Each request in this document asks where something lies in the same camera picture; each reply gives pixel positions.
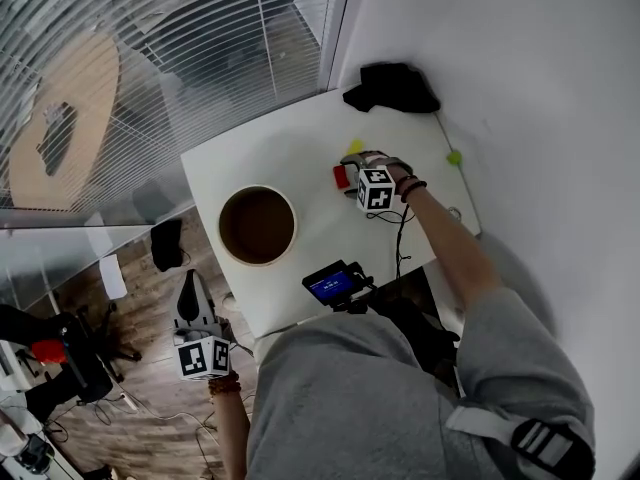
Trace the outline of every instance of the gray sweatshirt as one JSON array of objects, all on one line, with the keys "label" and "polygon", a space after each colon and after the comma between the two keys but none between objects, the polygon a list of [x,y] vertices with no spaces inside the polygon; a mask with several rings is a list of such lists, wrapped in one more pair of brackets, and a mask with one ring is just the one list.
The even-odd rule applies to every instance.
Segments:
[{"label": "gray sweatshirt", "polygon": [[[593,446],[580,377],[515,292],[495,290],[469,309],[458,374],[467,403],[569,423]],[[387,318],[335,314],[300,325],[260,368],[248,478],[523,478],[510,448],[445,427],[457,404]]]}]

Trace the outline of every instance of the window blinds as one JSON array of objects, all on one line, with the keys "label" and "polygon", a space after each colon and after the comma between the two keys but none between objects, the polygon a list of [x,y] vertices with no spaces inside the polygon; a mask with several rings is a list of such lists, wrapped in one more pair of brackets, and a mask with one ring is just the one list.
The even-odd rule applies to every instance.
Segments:
[{"label": "window blinds", "polygon": [[0,209],[170,184],[184,151],[326,88],[344,2],[0,0]]}]

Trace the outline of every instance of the brown bowl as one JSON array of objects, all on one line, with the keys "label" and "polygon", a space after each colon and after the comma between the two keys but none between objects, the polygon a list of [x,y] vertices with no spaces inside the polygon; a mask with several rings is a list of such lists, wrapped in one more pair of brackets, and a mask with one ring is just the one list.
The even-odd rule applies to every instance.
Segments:
[{"label": "brown bowl", "polygon": [[271,187],[251,185],[235,192],[218,219],[220,241],[235,260],[271,265],[293,245],[297,219],[291,202]]}]

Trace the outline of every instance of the wooden table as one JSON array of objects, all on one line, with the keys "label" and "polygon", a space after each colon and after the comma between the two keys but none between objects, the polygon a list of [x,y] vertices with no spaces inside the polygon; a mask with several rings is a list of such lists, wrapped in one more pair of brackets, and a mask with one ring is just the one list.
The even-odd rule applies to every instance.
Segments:
[{"label": "wooden table", "polygon": [[[120,61],[114,40],[102,33],[83,33],[46,66],[31,120],[9,155],[9,185],[15,207],[70,210],[98,158],[113,111]],[[76,123],[67,153],[54,176],[36,147],[47,131],[44,111],[67,102]]]},{"label": "wooden table", "polygon": [[[395,278],[398,228],[369,220],[336,189],[332,167],[354,138],[409,162],[445,206],[456,207],[474,234],[480,231],[471,199],[449,145],[432,115],[375,107],[368,114],[332,91],[282,108],[230,130],[182,155],[189,186],[220,267],[254,336],[260,337],[328,311],[303,288],[302,278],[342,259],[357,261],[383,285]],[[265,184],[292,201],[298,235],[291,251],[267,267],[240,264],[218,236],[218,216],[235,190]],[[404,208],[395,198],[396,210]],[[435,256],[416,220],[405,226],[402,263],[409,272]]]}]

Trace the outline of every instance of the red object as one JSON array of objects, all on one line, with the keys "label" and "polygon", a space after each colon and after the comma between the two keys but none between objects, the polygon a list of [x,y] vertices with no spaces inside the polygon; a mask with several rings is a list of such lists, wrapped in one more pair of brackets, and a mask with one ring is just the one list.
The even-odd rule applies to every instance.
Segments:
[{"label": "red object", "polygon": [[66,363],[64,345],[59,340],[36,341],[31,345],[33,357],[41,363]]},{"label": "red object", "polygon": [[344,165],[336,165],[333,168],[333,177],[336,179],[336,185],[340,190],[350,186],[349,178],[347,178],[347,168]]}]

